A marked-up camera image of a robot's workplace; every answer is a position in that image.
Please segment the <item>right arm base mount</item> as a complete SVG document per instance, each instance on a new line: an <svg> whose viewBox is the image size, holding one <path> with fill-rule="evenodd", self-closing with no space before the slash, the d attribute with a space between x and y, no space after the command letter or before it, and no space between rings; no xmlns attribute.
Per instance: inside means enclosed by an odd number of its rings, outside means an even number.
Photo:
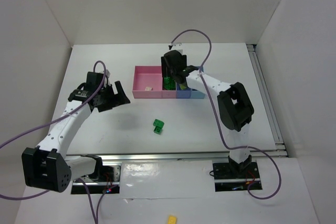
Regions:
<svg viewBox="0 0 336 224"><path fill-rule="evenodd" d="M238 173L230 166L229 161L215 162L209 175L214 179L215 192L262 190L259 167L252 161L247 168Z"/></svg>

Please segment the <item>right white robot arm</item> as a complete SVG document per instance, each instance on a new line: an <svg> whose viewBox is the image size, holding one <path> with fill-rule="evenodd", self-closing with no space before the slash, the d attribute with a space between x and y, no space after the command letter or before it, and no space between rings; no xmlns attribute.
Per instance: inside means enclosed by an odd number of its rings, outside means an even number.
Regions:
<svg viewBox="0 0 336 224"><path fill-rule="evenodd" d="M217 126L223 125L233 147L229 150L230 165L241 171L251 163L248 144L249 124L254 114L244 85L217 80L202 70L202 67L187 65L186 55L180 50L171 50L161 57L163 72L177 84L207 94L211 102Z"/></svg>

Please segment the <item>green lego long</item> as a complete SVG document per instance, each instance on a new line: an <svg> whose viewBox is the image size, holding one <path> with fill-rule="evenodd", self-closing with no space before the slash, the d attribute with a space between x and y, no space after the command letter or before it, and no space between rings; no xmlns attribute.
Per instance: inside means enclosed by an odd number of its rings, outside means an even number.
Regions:
<svg viewBox="0 0 336 224"><path fill-rule="evenodd" d="M175 90L176 83L173 78L171 77L163 77L163 90Z"/></svg>

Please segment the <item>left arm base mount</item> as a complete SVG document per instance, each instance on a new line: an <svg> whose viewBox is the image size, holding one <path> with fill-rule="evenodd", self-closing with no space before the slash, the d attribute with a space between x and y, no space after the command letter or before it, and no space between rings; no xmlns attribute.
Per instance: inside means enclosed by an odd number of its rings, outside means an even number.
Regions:
<svg viewBox="0 0 336 224"><path fill-rule="evenodd" d="M118 194L120 192L120 165L104 165L96 155L81 155L66 161L71 170L71 194Z"/></svg>

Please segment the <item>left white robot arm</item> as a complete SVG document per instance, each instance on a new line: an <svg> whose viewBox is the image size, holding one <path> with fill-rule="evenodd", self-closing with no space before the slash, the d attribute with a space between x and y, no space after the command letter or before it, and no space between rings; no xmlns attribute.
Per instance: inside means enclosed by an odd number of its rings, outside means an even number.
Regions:
<svg viewBox="0 0 336 224"><path fill-rule="evenodd" d="M36 147L23 151L26 185L61 193L72 180L99 179L101 157L85 154L66 160L68 148L94 109L104 112L129 103L120 81L110 84L103 73L88 72L86 81L69 95L62 117L48 135Z"/></svg>

